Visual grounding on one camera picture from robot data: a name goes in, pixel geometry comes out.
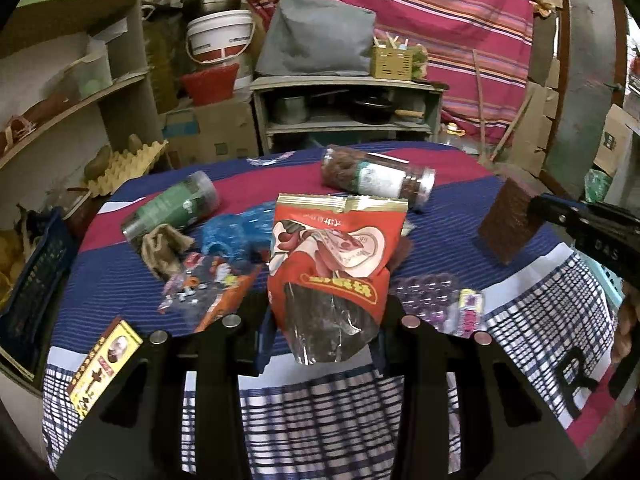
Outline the person right hand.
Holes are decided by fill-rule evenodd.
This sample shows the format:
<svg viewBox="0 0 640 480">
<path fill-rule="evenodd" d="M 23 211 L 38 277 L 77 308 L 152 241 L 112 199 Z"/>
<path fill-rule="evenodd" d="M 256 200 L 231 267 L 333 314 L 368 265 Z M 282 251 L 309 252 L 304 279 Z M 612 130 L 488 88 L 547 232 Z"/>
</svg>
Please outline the person right hand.
<svg viewBox="0 0 640 480">
<path fill-rule="evenodd" d="M 611 351 L 611 359 L 614 364 L 619 363 L 631 352 L 631 330 L 639 323 L 640 296 L 638 289 L 623 282 L 623 293 L 624 300 L 617 312 L 617 326 Z"/>
</svg>

